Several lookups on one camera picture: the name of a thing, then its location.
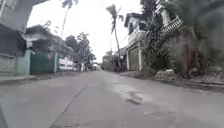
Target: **street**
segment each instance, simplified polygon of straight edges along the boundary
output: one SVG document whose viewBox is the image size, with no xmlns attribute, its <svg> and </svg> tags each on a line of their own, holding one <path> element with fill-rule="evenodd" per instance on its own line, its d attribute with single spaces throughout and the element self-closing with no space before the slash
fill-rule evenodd
<svg viewBox="0 0 224 128">
<path fill-rule="evenodd" d="M 224 95 L 109 72 L 0 86 L 0 128 L 223 128 Z"/>
</svg>

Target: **balcony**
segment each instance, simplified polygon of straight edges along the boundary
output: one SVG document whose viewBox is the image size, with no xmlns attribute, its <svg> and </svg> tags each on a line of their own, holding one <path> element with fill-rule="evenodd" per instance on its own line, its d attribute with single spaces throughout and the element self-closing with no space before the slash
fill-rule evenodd
<svg viewBox="0 0 224 128">
<path fill-rule="evenodd" d="M 176 30 L 183 25 L 184 25 L 184 22 L 181 19 L 176 18 L 173 21 L 171 21 L 167 26 L 163 27 L 162 33 L 163 33 L 163 35 L 166 35 L 169 32 Z"/>
</svg>

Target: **concrete road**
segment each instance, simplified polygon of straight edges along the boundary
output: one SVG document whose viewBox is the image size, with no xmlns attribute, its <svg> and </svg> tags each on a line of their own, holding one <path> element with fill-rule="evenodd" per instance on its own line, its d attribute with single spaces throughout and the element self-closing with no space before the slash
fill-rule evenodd
<svg viewBox="0 0 224 128">
<path fill-rule="evenodd" d="M 3 128 L 224 127 L 221 93 L 103 71 L 1 86 L 0 103 Z"/>
</svg>

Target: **sky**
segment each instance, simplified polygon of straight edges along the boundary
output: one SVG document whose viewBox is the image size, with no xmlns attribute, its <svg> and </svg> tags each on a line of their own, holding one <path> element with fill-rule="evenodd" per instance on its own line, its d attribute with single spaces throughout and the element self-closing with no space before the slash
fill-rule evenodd
<svg viewBox="0 0 224 128">
<path fill-rule="evenodd" d="M 60 0 L 50 0 L 34 6 L 28 27 L 44 25 L 50 20 L 52 33 L 60 36 L 66 13 L 61 3 Z M 102 57 L 110 50 L 110 46 L 113 51 L 117 51 L 114 34 L 111 35 L 112 19 L 106 7 L 115 4 L 117 9 L 121 8 L 119 14 L 125 17 L 130 12 L 140 13 L 139 3 L 140 0 L 79 0 L 78 5 L 74 5 L 69 10 L 62 38 L 65 39 L 69 35 L 77 36 L 81 32 L 88 33 L 96 61 L 101 62 Z M 117 21 L 117 33 L 120 47 L 125 47 L 128 44 L 128 29 L 124 27 L 124 22 L 119 20 Z"/>
</svg>

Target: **green gate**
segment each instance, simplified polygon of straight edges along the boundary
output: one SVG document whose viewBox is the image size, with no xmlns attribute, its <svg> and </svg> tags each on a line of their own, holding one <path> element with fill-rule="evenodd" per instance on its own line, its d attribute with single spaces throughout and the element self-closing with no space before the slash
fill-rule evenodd
<svg viewBox="0 0 224 128">
<path fill-rule="evenodd" d="M 58 57 L 54 53 L 35 52 L 30 57 L 30 73 L 55 73 L 57 71 Z"/>
</svg>

